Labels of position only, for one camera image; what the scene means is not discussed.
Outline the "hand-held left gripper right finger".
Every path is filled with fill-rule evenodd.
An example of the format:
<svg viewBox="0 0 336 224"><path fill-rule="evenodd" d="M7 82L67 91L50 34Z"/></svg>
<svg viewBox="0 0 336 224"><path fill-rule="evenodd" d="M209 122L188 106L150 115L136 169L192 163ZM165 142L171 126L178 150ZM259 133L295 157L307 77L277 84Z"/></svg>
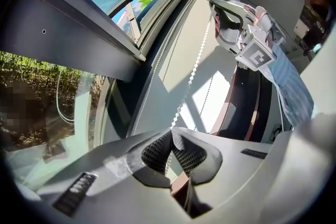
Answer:
<svg viewBox="0 0 336 224"><path fill-rule="evenodd" d="M187 182L172 195L172 202L177 209L260 209L270 188L262 174L270 148L174 128L172 150Z"/></svg>

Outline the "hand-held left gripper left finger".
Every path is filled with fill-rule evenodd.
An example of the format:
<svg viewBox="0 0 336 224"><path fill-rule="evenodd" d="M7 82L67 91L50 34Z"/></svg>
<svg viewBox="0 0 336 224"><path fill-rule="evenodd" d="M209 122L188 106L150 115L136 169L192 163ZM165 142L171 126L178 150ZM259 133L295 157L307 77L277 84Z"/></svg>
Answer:
<svg viewBox="0 0 336 224"><path fill-rule="evenodd" d="M187 218L165 176L171 150L169 130L98 146L40 187L36 207L45 218Z"/></svg>

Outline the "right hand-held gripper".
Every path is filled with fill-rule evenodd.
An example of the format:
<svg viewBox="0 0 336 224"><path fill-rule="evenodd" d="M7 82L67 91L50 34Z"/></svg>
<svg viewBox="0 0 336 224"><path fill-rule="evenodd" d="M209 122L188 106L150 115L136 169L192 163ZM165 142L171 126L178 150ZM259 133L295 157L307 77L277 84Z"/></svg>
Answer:
<svg viewBox="0 0 336 224"><path fill-rule="evenodd" d="M271 38L274 45L280 45L286 35L263 7L253 8L236 0L208 1L216 13L216 41L237 55L237 61L252 71L258 71L276 60L267 39Z"/></svg>

